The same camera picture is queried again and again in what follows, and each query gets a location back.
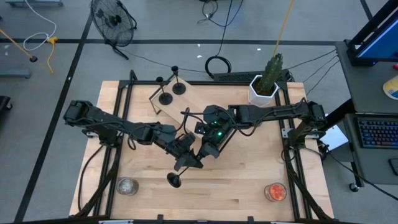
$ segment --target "white hexagonal pot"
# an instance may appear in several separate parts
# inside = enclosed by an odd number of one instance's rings
[[[258,79],[261,78],[262,75],[256,75],[256,77],[253,78],[253,81],[249,85],[249,103],[252,105],[256,105],[258,107],[266,107],[267,104],[271,101],[271,99],[274,97],[276,91],[278,91],[279,86],[274,83],[275,90],[271,94],[271,96],[263,96],[263,95],[258,95],[256,91],[253,89],[253,83]]]

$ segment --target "chair wheel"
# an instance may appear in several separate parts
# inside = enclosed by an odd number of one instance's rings
[[[349,184],[349,189],[352,192],[358,192],[359,191],[359,187],[355,183]]]

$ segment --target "black peg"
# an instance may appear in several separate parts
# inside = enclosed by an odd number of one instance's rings
[[[185,90],[187,89],[184,85],[184,83],[180,83],[178,81],[178,67],[173,66],[172,67],[173,75],[177,79],[177,83],[173,85],[173,93],[177,95],[181,95],[182,93],[185,93]]]
[[[160,85],[160,88],[162,89],[162,94],[159,96],[159,102],[162,105],[169,105],[173,101],[173,96],[170,93],[165,93],[163,86],[164,86],[164,81],[162,77],[157,77],[156,82]]]
[[[31,58],[29,58],[30,62],[36,62],[37,61],[37,57],[36,56],[32,56]]]
[[[169,172],[167,174],[167,181],[169,182],[169,184],[175,188],[179,188],[181,187],[181,178],[180,176],[187,171],[189,167],[185,168],[180,174],[176,174],[173,172]]]

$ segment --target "fan grille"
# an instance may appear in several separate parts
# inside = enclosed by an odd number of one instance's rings
[[[132,19],[119,0],[92,0],[91,17],[108,44],[125,47],[134,36]]]

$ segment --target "cactus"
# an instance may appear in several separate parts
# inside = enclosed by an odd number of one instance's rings
[[[280,76],[282,71],[283,56],[282,54],[277,54],[273,56],[266,66],[266,71],[261,77],[260,81],[255,83],[255,91],[257,94],[261,95],[271,95],[272,87],[274,83]]]

